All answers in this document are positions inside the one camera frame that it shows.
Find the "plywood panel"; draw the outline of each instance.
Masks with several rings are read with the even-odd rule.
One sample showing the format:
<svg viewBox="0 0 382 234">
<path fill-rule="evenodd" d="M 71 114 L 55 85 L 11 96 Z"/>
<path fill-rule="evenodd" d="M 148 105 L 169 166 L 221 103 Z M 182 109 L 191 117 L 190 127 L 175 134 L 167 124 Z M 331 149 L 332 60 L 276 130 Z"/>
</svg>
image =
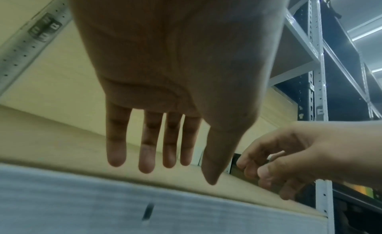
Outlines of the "plywood panel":
<svg viewBox="0 0 382 234">
<path fill-rule="evenodd" d="M 228 174 L 211 186 L 197 166 L 184 167 L 177 163 L 173 169 L 166 169 L 157 164 L 152 174 L 143 174 L 138 170 L 138 147 L 132 145 L 128 146 L 128 161 L 122 167 L 113 168 L 106 161 L 103 136 L 28 113 L 0 107 L 0 126 L 0 162 L 157 185 L 322 216 L 315 209 L 283 201 Z"/>
<path fill-rule="evenodd" d="M 0 0 L 0 45 L 51 0 Z"/>
<path fill-rule="evenodd" d="M 105 134 L 104 95 L 73 22 L 0 98 L 0 104 L 97 134 Z M 296 118 L 296 104 L 269 89 L 261 117 L 243 137 L 237 153 L 241 153 L 257 137 Z M 133 111 L 127 142 L 140 145 L 142 124 L 142 111 Z M 195 146 L 193 164 L 199 161 L 206 144 L 208 128 L 203 122 Z M 163 130 L 158 141 L 158 151 L 162 151 L 162 145 Z"/>
</svg>

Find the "black label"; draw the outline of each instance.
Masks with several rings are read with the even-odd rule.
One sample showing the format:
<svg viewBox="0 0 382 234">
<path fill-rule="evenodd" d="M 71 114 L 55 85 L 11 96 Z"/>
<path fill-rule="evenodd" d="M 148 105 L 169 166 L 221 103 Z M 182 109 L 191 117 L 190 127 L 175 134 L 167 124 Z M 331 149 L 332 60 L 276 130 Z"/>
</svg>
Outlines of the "black label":
<svg viewBox="0 0 382 234">
<path fill-rule="evenodd" d="M 38 41 L 47 42 L 61 27 L 62 23 L 55 20 L 52 14 L 46 13 L 28 33 Z"/>
</svg>

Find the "ceiling light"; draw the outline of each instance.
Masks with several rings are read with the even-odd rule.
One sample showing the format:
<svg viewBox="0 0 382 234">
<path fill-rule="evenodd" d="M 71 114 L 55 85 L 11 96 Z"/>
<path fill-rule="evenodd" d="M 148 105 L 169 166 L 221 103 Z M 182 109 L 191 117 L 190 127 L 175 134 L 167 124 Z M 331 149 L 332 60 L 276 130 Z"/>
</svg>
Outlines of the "ceiling light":
<svg viewBox="0 0 382 234">
<path fill-rule="evenodd" d="M 380 71 L 382 71 L 382 68 L 372 70 L 373 73 L 380 72 Z"/>
<path fill-rule="evenodd" d="M 355 37 L 355 38 L 352 39 L 352 40 L 353 40 L 353 41 L 359 40 L 359 39 L 364 38 L 364 37 L 366 37 L 366 36 L 368 36 L 368 35 L 370 35 L 370 34 L 376 33 L 376 32 L 378 32 L 378 31 L 380 31 L 380 30 L 382 30 L 382 26 L 380 26 L 380 27 L 378 27 L 378 28 L 376 28 L 376 29 L 370 30 L 370 31 L 367 32 L 367 33 L 361 34 L 360 36 Z"/>
</svg>

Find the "hole in metal post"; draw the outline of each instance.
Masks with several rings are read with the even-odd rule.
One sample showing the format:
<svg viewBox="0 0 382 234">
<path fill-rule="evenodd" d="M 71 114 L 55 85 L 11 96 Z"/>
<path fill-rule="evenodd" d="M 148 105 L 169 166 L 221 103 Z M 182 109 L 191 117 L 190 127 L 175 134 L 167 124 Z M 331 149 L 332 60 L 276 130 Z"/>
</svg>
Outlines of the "hole in metal post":
<svg viewBox="0 0 382 234">
<path fill-rule="evenodd" d="M 144 214 L 143 214 L 143 217 L 142 217 L 143 221 L 150 220 L 153 209 L 154 209 L 154 204 L 153 203 L 149 203 L 147 205 L 147 207 L 146 207 L 146 210 L 144 211 Z"/>
</svg>

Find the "skin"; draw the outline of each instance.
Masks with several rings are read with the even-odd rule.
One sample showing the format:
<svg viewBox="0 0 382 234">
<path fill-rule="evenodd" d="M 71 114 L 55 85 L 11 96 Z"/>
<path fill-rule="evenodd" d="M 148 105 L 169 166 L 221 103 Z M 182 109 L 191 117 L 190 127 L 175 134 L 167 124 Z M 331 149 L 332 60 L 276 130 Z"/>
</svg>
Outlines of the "skin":
<svg viewBox="0 0 382 234">
<path fill-rule="evenodd" d="M 296 122 L 253 141 L 236 164 L 265 189 L 283 185 L 285 200 L 317 179 L 381 189 L 381 138 L 382 121 Z"/>
<path fill-rule="evenodd" d="M 150 173 L 163 113 L 163 164 L 191 163 L 210 126 L 202 171 L 218 181 L 259 116 L 288 0 L 69 0 L 106 96 L 107 159 L 126 160 L 132 109 L 144 110 L 139 169 Z"/>
</svg>

